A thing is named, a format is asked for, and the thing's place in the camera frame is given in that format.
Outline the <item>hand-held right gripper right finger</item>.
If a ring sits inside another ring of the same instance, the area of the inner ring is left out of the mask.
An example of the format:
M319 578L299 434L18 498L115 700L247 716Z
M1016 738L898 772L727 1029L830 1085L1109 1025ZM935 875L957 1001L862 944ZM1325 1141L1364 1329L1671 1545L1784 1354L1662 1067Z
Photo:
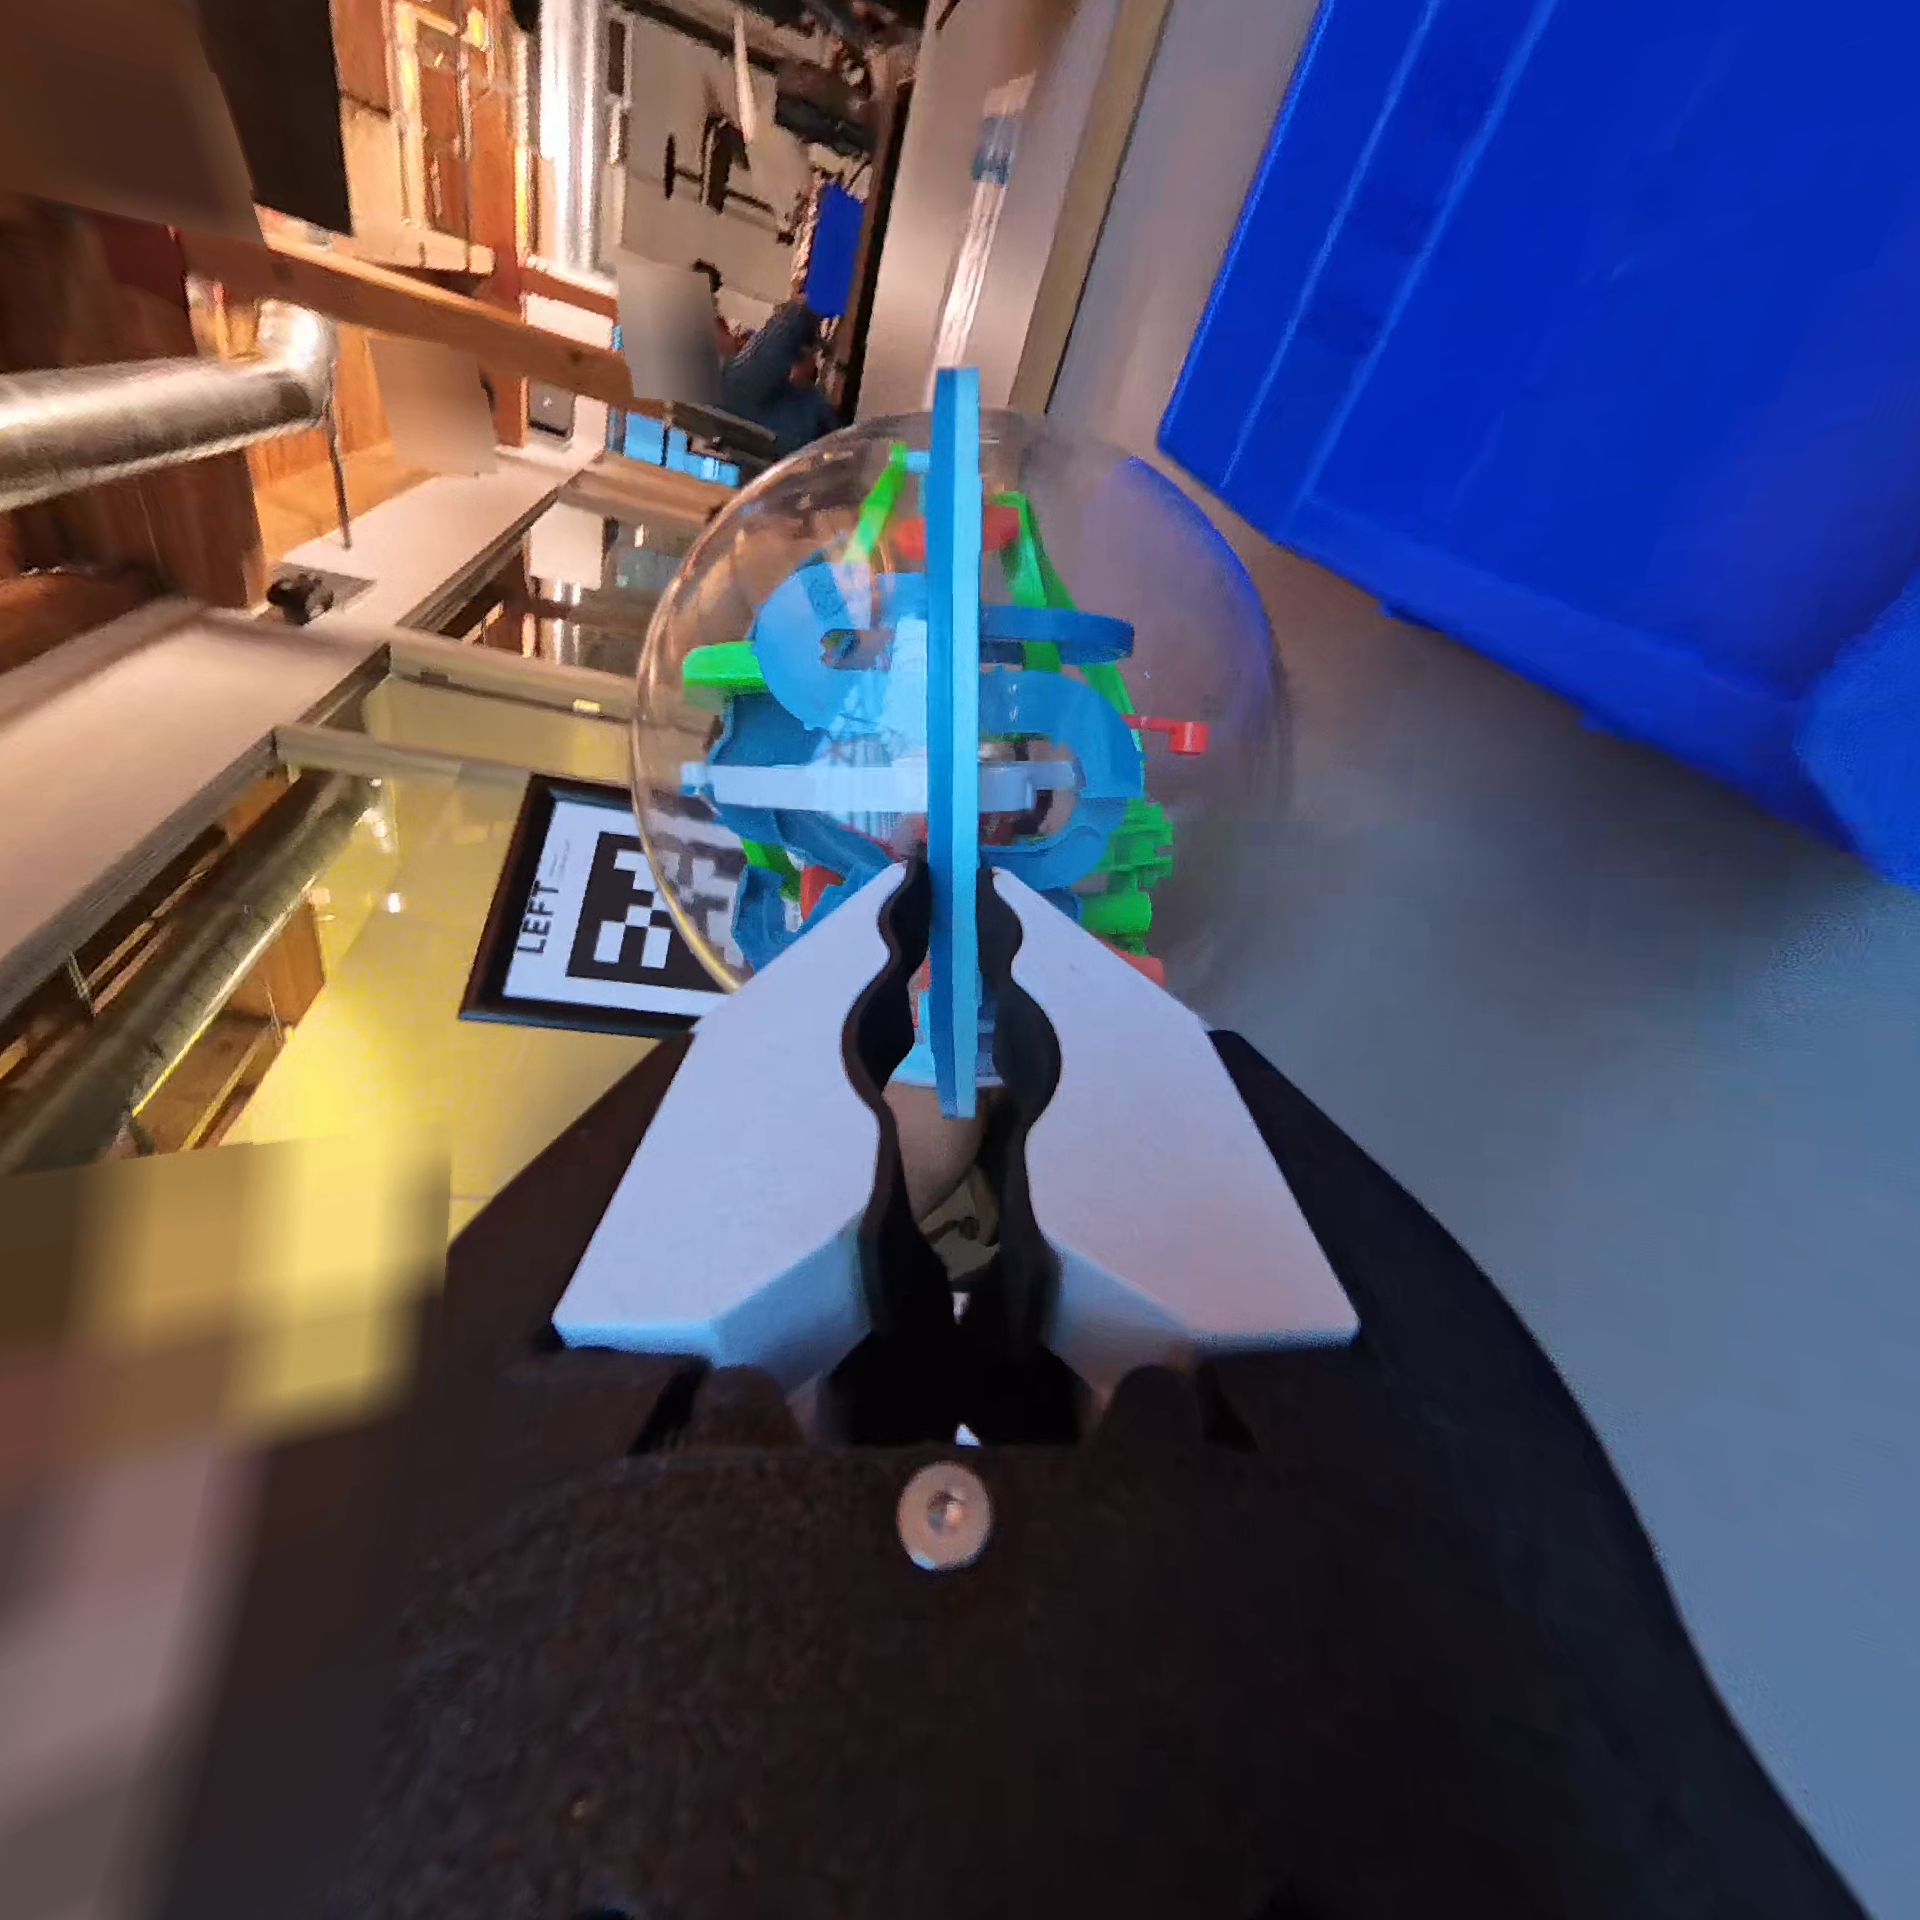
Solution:
M1002 1098L998 1262L962 1330L1083 1387L1339 1348L1360 1315L1202 1019L1006 868L959 890L959 1090Z

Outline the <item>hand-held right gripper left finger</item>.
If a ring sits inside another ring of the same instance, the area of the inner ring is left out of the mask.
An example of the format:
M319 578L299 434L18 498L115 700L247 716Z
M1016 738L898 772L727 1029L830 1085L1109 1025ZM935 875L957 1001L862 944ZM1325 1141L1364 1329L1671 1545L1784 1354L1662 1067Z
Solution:
M550 1315L560 1342L783 1387L869 1338L948 1345L885 1098L927 920L927 866L898 861L696 1025Z

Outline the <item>clear maze ball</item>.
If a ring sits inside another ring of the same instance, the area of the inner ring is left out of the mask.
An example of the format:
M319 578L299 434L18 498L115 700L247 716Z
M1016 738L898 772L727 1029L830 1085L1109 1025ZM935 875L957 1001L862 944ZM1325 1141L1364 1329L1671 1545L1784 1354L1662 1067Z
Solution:
M639 646L631 793L720 990L922 860L952 898L1021 880L1192 996L1278 805L1274 628L1164 472L947 368L695 537Z

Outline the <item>black framed tag sign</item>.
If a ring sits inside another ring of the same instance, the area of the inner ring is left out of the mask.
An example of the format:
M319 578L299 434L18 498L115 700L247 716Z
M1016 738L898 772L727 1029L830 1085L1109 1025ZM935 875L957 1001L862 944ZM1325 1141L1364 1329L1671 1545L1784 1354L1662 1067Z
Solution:
M725 996L611 785L530 774L459 1017L624 1041L686 1035Z

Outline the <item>blue plastic bin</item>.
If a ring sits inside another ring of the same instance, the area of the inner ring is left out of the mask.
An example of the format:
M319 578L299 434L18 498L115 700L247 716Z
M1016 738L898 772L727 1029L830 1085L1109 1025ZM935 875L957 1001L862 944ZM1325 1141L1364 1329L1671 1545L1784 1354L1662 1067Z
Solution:
M1915 884L1915 2L1318 5L1158 449Z

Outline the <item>metal pipe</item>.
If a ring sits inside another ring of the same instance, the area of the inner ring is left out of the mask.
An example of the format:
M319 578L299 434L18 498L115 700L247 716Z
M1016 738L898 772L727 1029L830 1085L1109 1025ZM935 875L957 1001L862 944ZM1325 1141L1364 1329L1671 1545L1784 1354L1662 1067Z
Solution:
M264 302L243 360L157 356L2 377L2 509L222 457L319 425L339 331Z

